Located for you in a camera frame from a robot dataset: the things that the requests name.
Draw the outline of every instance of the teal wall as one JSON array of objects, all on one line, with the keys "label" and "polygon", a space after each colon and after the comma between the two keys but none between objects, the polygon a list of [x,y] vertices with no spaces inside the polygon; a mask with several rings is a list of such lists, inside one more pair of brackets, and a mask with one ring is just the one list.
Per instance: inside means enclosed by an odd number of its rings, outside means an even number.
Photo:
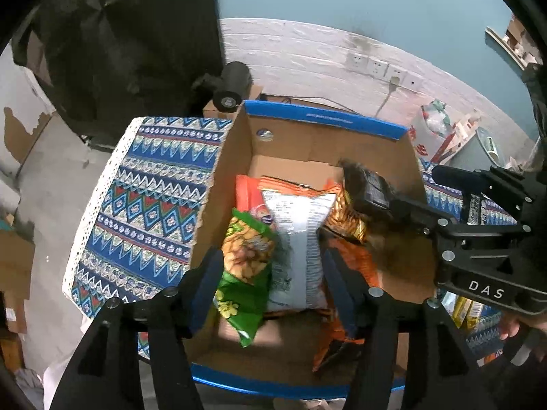
[{"label": "teal wall", "polygon": [[532,103],[520,70],[485,28],[505,32],[502,0],[218,0],[221,18],[260,17],[321,24],[366,35],[430,61],[475,88],[533,140]]}]

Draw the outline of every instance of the wall outlet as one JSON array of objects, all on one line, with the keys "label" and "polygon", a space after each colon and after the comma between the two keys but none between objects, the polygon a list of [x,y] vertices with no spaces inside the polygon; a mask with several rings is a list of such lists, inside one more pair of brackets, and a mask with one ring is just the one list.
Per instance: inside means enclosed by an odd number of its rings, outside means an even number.
[{"label": "wall outlet", "polygon": [[423,85],[423,77],[417,73],[408,71],[406,77],[400,83],[399,86],[407,88],[412,91],[419,91]]},{"label": "wall outlet", "polygon": [[369,62],[366,64],[366,73],[368,75],[371,75],[377,79],[384,78],[384,74],[386,73],[387,69],[387,63],[378,60],[375,57],[369,57]]},{"label": "wall outlet", "polygon": [[388,65],[386,73],[384,74],[384,80],[400,86],[407,74],[408,71],[406,69],[395,66],[394,64],[390,64]]},{"label": "wall outlet", "polygon": [[352,72],[365,73],[369,58],[355,52],[349,52],[346,56],[346,69]]}]

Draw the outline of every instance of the white label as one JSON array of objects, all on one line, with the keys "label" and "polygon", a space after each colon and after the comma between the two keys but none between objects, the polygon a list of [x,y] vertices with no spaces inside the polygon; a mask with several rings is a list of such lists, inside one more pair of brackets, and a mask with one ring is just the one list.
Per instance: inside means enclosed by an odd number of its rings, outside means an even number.
[{"label": "white label", "polygon": [[13,308],[6,308],[5,309],[5,317],[7,320],[16,322],[17,316],[15,316],[15,310]]}]

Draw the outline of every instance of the concrete floor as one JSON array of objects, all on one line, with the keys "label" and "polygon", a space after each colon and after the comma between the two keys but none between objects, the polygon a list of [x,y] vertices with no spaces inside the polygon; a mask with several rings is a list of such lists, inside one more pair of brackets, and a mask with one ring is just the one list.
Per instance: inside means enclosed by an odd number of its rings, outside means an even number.
[{"label": "concrete floor", "polygon": [[19,223],[34,225],[31,298],[25,301],[25,364],[39,375],[76,348],[82,314],[61,291],[80,218],[110,154],[85,146],[56,115],[18,177]]}]

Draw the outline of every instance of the green snack bag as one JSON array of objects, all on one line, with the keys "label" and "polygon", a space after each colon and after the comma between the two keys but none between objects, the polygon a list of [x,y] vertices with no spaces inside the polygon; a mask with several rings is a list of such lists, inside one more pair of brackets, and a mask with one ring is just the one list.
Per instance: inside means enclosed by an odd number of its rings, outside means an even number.
[{"label": "green snack bag", "polygon": [[248,346],[266,310],[275,235],[249,213],[233,209],[232,214],[222,244],[224,273],[215,305],[239,333],[241,345]]}]

